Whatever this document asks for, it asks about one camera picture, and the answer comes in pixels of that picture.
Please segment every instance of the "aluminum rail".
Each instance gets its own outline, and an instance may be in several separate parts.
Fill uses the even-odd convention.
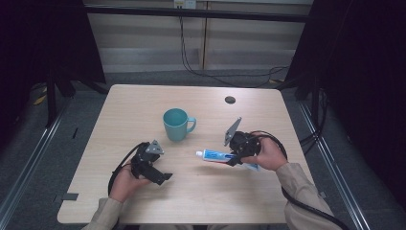
[[[304,114],[304,118],[307,122],[307,125],[310,128],[310,131],[313,133],[316,129],[312,123],[310,110],[307,107],[307,105],[303,103],[300,103],[300,106]],[[361,230],[366,229],[370,230],[371,228],[368,225],[367,220],[365,219],[364,214],[358,205],[358,202],[356,201],[354,195],[352,194],[350,187],[346,182],[346,179],[344,178],[343,174],[338,168],[338,165],[334,160],[334,157],[330,149],[328,148],[325,139],[322,136],[319,136],[317,140],[317,146],[323,156],[323,159],[325,160],[325,163],[334,180],[334,183],[337,186],[338,192],[340,193],[341,198],[343,198],[344,203],[346,204],[347,209],[349,210],[350,216],[355,224],[355,227]]]
[[[181,16],[181,17],[199,17],[199,18],[222,18],[222,19],[240,19],[257,21],[279,21],[279,22],[297,22],[305,23],[310,18],[307,15],[299,14],[276,14],[259,13],[243,11],[211,11],[211,10],[190,10],[190,9],[171,9],[171,8],[136,8],[119,7],[107,5],[84,6],[66,6],[66,5],[30,5],[38,11],[72,11],[88,13],[105,14],[124,14],[124,15],[150,15],[150,16]]]
[[[43,132],[41,139],[37,143],[33,153],[30,156],[27,164],[18,176],[15,183],[12,185],[11,190],[0,205],[0,230],[5,230],[15,208],[18,205],[21,197],[23,196],[30,179],[33,177],[35,169],[37,168],[39,161],[48,148],[51,140],[53,139],[57,128],[59,127],[61,117],[70,104],[70,99],[66,100],[62,106],[59,114],[56,116],[55,121]]]

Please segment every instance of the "gray floor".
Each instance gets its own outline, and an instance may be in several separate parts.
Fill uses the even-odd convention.
[[[267,70],[212,71],[210,73],[261,74],[267,73]],[[283,79],[284,74],[285,71],[280,72],[273,75],[272,79]],[[107,74],[106,79],[108,84],[105,87],[110,87],[115,83],[230,86],[213,78],[198,77],[186,71],[117,73]],[[244,87],[254,87],[267,81],[267,77],[219,79],[230,82],[233,86]],[[262,88],[274,86],[275,84],[268,83]],[[60,203],[55,202],[54,199],[56,195],[62,195],[67,191],[106,96],[98,94],[78,82],[75,82],[75,87],[78,92],[73,99],[58,97],[58,105],[69,104],[66,113],[61,117],[56,134],[37,168],[34,169],[34,174],[13,211],[6,229],[80,229],[83,226],[58,223],[56,215]],[[301,140],[310,131],[305,123],[300,104],[295,100],[294,92],[294,88],[285,89],[282,91],[282,95],[298,139]],[[39,93],[39,90],[32,92],[31,100],[15,128],[9,144],[1,149],[0,198],[2,201],[9,194],[13,182],[24,169],[36,143],[44,132],[47,115],[46,102],[41,105],[32,105]],[[356,147],[349,143],[346,132],[331,108],[327,112],[323,135],[356,201],[365,214],[370,229],[406,229],[405,212],[397,205],[382,181],[365,164]],[[322,154],[315,147],[308,153],[306,160],[317,188],[327,195],[326,201],[335,216],[347,224],[350,229],[356,229]],[[287,229],[284,224],[271,227],[271,229]]]

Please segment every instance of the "wall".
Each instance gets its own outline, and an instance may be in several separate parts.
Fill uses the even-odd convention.
[[[85,4],[173,8],[173,1],[84,0]],[[213,11],[307,15],[308,0],[198,1]],[[89,13],[104,72],[184,69],[179,18]],[[268,69],[288,65],[304,24],[183,18],[188,62],[193,69]]]

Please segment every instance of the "beige sleeve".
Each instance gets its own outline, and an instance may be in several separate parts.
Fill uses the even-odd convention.
[[[99,208],[92,221],[82,230],[110,230],[119,219],[123,204],[112,198],[99,199]]]
[[[292,197],[301,203],[332,215],[326,202],[319,196],[316,187],[307,179],[300,164],[287,163],[278,168],[276,173],[282,186]],[[284,214],[291,230],[341,229],[329,220],[311,214],[289,201],[285,206]]]

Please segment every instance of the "person's right hand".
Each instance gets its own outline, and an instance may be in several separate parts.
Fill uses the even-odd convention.
[[[278,145],[267,137],[260,137],[261,149],[258,155],[241,158],[242,163],[259,164],[266,170],[276,171],[280,166],[287,163]]]

